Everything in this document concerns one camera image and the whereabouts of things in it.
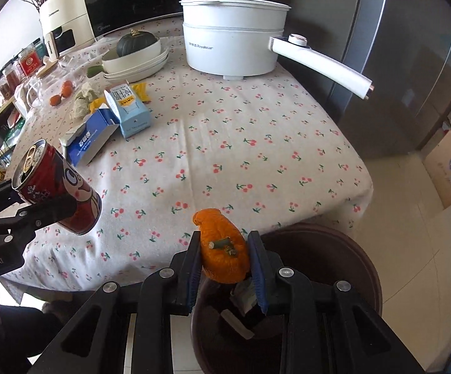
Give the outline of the red soda can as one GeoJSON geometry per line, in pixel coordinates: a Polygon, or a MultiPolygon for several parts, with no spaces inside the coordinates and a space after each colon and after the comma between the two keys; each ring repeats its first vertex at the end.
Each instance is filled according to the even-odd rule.
{"type": "Polygon", "coordinates": [[[84,235],[94,228],[102,210],[98,193],[46,140],[32,144],[12,177],[12,188],[31,204],[69,195],[77,205],[75,213],[60,224],[84,235]]]}

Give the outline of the blue white paper box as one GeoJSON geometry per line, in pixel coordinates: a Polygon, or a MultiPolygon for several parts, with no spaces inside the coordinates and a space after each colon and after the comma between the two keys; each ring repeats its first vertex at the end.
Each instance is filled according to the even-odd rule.
{"type": "Polygon", "coordinates": [[[74,167],[86,166],[118,127],[119,120],[111,109],[97,109],[88,119],[60,137],[60,151],[74,167]]]}

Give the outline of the printed paper wad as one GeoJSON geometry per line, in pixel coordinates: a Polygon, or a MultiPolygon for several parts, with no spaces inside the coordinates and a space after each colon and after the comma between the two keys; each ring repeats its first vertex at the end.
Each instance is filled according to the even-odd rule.
{"type": "Polygon", "coordinates": [[[69,113],[71,121],[83,120],[103,102],[103,93],[95,89],[91,83],[84,83],[74,96],[73,104],[69,113]]]}

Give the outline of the light blue milk carton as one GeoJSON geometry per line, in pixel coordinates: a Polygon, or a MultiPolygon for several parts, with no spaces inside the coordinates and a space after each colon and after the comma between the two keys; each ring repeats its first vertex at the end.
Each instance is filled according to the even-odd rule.
{"type": "Polygon", "coordinates": [[[128,83],[116,84],[104,90],[106,103],[119,120],[124,138],[151,126],[148,108],[128,83]]]}

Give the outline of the yellow wrapper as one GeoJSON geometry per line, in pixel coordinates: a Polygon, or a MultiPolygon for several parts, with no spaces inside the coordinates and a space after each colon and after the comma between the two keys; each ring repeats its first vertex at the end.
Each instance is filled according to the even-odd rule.
{"type": "Polygon", "coordinates": [[[132,90],[137,95],[139,100],[141,100],[143,103],[149,103],[151,101],[151,99],[146,91],[146,86],[147,85],[145,82],[131,84],[132,90]]]}

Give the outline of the dark brown trash bin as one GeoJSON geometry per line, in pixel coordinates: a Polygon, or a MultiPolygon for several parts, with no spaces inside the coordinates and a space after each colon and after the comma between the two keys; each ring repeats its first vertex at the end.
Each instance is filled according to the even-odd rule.
{"type": "Polygon", "coordinates": [[[388,372],[392,338],[381,317],[382,290],[362,248],[339,231],[307,223],[260,236],[283,264],[281,302],[263,314],[251,273],[237,285],[205,280],[192,313],[202,370],[388,372]]]}

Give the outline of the orange kumquat fruits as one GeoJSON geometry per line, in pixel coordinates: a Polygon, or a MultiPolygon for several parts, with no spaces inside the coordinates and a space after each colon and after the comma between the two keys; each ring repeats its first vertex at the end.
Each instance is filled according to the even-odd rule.
{"type": "Polygon", "coordinates": [[[73,83],[71,80],[66,80],[60,88],[60,92],[57,95],[52,95],[49,99],[49,104],[51,106],[59,106],[61,101],[65,98],[68,98],[72,95],[73,89],[73,83]]]}

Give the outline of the cherry print tablecloth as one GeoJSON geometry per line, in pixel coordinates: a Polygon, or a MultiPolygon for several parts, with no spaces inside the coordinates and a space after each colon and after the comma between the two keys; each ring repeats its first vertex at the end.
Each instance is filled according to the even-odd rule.
{"type": "Polygon", "coordinates": [[[70,292],[142,281],[187,248],[201,209],[219,209],[243,234],[306,219],[354,231],[372,179],[289,72],[225,81],[188,66],[181,19],[143,28],[162,40],[168,61],[146,81],[150,127],[113,134],[79,169],[102,199],[97,225],[81,237],[40,229],[4,285],[70,292]]]}

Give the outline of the green cucumber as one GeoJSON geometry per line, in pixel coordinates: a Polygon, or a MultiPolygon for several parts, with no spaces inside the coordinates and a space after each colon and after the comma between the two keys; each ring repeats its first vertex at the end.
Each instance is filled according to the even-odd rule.
{"type": "Polygon", "coordinates": [[[94,65],[94,66],[87,68],[86,75],[89,79],[91,79],[100,73],[103,73],[103,66],[102,65],[94,65]]]}

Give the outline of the red tin can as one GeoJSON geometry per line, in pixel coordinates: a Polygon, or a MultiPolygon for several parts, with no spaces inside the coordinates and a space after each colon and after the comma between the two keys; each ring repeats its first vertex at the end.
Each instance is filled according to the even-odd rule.
{"type": "Polygon", "coordinates": [[[42,66],[37,51],[34,48],[25,48],[19,52],[18,61],[26,76],[33,74],[42,66]]]}

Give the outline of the white stacked dishes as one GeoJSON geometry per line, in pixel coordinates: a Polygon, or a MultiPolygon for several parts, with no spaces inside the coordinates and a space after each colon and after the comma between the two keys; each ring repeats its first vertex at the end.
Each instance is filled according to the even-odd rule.
{"type": "Polygon", "coordinates": [[[107,80],[127,80],[129,82],[145,79],[161,69],[167,62],[169,49],[157,40],[156,43],[119,57],[115,48],[107,51],[101,58],[103,76],[107,80]]]}

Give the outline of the green kabocha squash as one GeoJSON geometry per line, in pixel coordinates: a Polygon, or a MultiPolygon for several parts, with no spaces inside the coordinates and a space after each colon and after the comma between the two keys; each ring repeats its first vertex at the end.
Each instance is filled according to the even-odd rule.
{"type": "Polygon", "coordinates": [[[129,34],[119,39],[116,45],[116,52],[119,57],[140,51],[154,45],[159,39],[148,31],[131,30],[129,34]]]}

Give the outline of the cream air fryer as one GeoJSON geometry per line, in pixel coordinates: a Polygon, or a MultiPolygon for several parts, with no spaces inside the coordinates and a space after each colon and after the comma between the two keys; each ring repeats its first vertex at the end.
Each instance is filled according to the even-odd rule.
{"type": "Polygon", "coordinates": [[[50,59],[90,46],[95,41],[85,0],[47,0],[39,9],[50,59]]]}

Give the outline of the white electric cooking pot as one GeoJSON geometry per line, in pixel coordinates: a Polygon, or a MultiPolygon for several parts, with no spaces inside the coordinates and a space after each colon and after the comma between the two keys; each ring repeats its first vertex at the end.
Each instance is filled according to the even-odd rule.
{"type": "Polygon", "coordinates": [[[180,0],[188,65],[226,80],[272,72],[278,56],[312,69],[365,99],[372,81],[308,46],[283,36],[290,6],[267,0],[180,0]]]}

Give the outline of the grey refrigerator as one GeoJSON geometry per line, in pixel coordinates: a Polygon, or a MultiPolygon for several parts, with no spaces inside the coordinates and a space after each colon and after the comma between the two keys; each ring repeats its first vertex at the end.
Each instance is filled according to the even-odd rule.
{"type": "Polygon", "coordinates": [[[367,100],[281,58],[365,159],[423,148],[451,110],[451,0],[273,0],[285,30],[367,76],[367,100]]]}

